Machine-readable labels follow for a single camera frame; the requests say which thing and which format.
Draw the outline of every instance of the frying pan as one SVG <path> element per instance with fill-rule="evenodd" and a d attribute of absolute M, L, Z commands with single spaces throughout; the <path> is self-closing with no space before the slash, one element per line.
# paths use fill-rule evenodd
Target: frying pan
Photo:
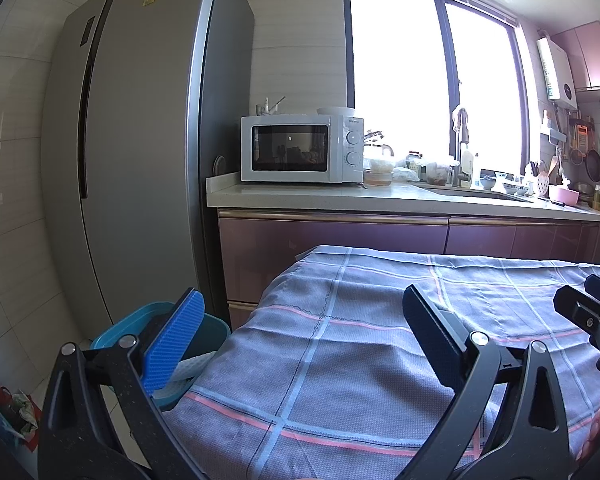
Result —
<path fill-rule="evenodd" d="M 596 150 L 589 150 L 585 161 L 587 174 L 593 182 L 600 182 L 600 155 Z"/>

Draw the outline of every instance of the blue basket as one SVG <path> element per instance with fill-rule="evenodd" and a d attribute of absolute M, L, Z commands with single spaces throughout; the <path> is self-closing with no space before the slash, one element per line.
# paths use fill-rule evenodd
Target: blue basket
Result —
<path fill-rule="evenodd" d="M 94 339 L 91 343 L 91 349 L 109 348 L 115 345 L 118 339 L 125 334 L 140 335 L 153 317 L 166 314 L 172 308 L 173 303 L 171 301 L 157 301 L 139 308 Z M 224 321 L 210 314 L 205 314 L 196 335 L 193 336 L 191 343 L 182 355 L 182 359 L 189 359 L 218 350 L 230 333 L 231 331 Z M 192 378 L 187 381 L 186 385 L 172 396 L 154 399 L 156 406 L 163 412 L 170 410 L 188 391 L 194 380 L 195 378 Z"/>

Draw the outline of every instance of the microwave knob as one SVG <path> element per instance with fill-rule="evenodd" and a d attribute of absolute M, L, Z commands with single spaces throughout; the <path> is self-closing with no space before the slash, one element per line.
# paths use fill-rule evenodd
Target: microwave knob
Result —
<path fill-rule="evenodd" d="M 357 166 L 358 163 L 360 162 L 360 156 L 356 152 L 349 152 L 349 153 L 347 153 L 346 161 L 347 161 L 347 164 L 350 164 L 352 166 Z"/>
<path fill-rule="evenodd" d="M 357 144 L 360 142 L 360 133 L 359 132 L 349 132 L 347 134 L 347 142 L 349 144 Z"/>

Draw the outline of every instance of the wall cabinet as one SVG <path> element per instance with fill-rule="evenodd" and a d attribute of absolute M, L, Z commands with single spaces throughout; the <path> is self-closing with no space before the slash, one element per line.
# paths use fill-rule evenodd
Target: wall cabinet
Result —
<path fill-rule="evenodd" d="M 551 39 L 567 53 L 577 89 L 600 86 L 600 22 L 565 30 Z"/>
<path fill-rule="evenodd" d="M 600 223 L 219 210 L 232 327 L 273 279 L 318 245 L 423 254 L 600 262 Z"/>

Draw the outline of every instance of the refrigerator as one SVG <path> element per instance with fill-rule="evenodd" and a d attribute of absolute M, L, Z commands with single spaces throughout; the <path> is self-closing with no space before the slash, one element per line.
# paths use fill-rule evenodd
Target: refrigerator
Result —
<path fill-rule="evenodd" d="M 41 171 L 52 254 L 85 336 L 188 286 L 228 320 L 205 179 L 239 169 L 253 25 L 247 0 L 89 0 L 67 18 Z"/>

